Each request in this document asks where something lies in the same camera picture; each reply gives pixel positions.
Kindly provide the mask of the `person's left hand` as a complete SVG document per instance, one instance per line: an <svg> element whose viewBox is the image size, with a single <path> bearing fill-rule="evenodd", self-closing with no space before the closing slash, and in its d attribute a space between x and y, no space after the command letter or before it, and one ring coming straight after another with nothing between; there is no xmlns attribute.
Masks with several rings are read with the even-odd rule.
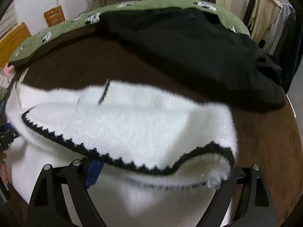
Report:
<svg viewBox="0 0 303 227"><path fill-rule="evenodd" d="M7 158L7 155L3 151L1 151L0 158L1 158L1 179L5 184L8 184L9 176L7 171L7 164L5 163L5 159Z"/></svg>

